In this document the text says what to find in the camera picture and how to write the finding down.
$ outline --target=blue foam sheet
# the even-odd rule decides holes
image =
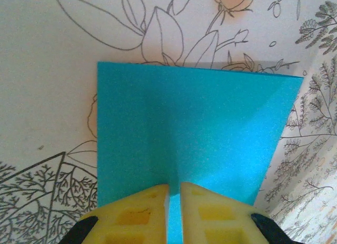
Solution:
[[[169,243],[182,242],[182,181],[252,205],[301,83],[99,62],[98,205],[170,184]]]

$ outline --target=white paper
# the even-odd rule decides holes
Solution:
[[[0,243],[96,207],[98,60],[304,76],[255,205],[337,243],[337,0],[0,1]]]

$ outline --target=blue paper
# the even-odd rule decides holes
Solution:
[[[99,206],[162,183],[176,195],[182,181],[252,205],[301,83],[292,76],[100,62]],[[170,243],[180,242],[178,217],[170,212]]]

